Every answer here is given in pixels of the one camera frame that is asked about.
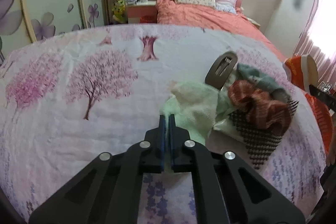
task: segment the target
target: plush doll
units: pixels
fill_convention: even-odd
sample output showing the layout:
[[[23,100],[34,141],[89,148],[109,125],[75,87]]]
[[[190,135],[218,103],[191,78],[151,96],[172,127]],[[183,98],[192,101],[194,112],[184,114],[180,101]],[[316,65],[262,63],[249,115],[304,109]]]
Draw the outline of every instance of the plush doll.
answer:
[[[125,23],[126,20],[124,18],[124,12],[125,12],[125,2],[124,0],[118,0],[115,4],[114,4],[114,8],[113,8],[113,19],[116,22],[119,23]]]

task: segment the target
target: orange duvet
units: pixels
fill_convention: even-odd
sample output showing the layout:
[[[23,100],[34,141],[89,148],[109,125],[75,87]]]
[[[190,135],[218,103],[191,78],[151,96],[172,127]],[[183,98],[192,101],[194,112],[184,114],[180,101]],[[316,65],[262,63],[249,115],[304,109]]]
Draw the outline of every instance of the orange duvet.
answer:
[[[186,25],[213,30],[225,30],[263,42],[278,58],[285,57],[243,14],[230,14],[211,7],[194,4],[176,4],[172,0],[157,0],[157,23]]]

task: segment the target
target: pink tree print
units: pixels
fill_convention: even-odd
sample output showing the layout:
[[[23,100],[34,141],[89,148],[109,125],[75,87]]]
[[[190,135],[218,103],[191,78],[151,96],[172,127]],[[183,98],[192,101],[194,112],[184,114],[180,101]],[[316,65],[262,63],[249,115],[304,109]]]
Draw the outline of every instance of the pink tree print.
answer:
[[[154,42],[157,39],[157,37],[149,37],[145,36],[141,38],[141,41],[143,43],[143,51],[142,54],[137,58],[137,60],[140,61],[148,61],[148,60],[157,60],[156,56],[154,55]]]
[[[114,96],[119,99],[131,94],[131,84],[138,78],[125,51],[101,51],[89,57],[73,71],[67,86],[67,102],[82,97],[89,99],[83,119],[96,101]]]
[[[108,35],[99,43],[99,46],[102,46],[105,44],[112,45],[111,37],[109,37]]]
[[[6,86],[7,103],[16,102],[16,110],[28,108],[53,92],[58,82],[63,57],[58,53],[43,53],[38,59],[30,61],[11,79]]]

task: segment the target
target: checkered fabric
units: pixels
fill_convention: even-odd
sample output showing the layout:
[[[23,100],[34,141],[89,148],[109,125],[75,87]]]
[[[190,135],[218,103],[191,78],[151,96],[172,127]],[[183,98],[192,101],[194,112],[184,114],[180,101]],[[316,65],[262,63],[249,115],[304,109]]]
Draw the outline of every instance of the checkered fabric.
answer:
[[[298,101],[288,101],[288,109],[291,117],[294,116],[298,104]],[[229,115],[229,119],[243,137],[253,167],[257,170],[260,169],[281,142],[282,136],[276,136],[269,130],[255,128],[246,120],[246,114],[240,110],[232,112]]]

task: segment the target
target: purple flower decal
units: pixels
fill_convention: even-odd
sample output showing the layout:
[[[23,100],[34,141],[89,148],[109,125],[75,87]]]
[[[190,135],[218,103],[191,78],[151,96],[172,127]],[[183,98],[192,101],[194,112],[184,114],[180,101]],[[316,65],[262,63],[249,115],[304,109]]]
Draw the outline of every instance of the purple flower decal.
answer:
[[[70,13],[73,8],[74,8],[74,5],[72,3],[70,3],[70,5],[68,7],[68,13]]]
[[[8,12],[14,0],[0,0],[0,35],[11,35],[19,28],[22,11]]]
[[[32,19],[34,33],[37,40],[48,39],[55,35],[56,27],[50,25],[54,20],[54,15],[50,12],[46,12],[41,19],[41,23],[37,19]]]
[[[95,3],[93,6],[90,5],[87,10],[90,13],[89,22],[93,23],[93,26],[95,26],[95,18],[99,17],[98,4]]]
[[[81,28],[81,27],[79,27],[79,25],[78,25],[78,24],[75,24],[75,25],[73,25],[73,27],[72,27],[72,30],[71,30],[71,31],[79,31],[80,29],[84,29],[84,26],[82,25],[82,28]]]

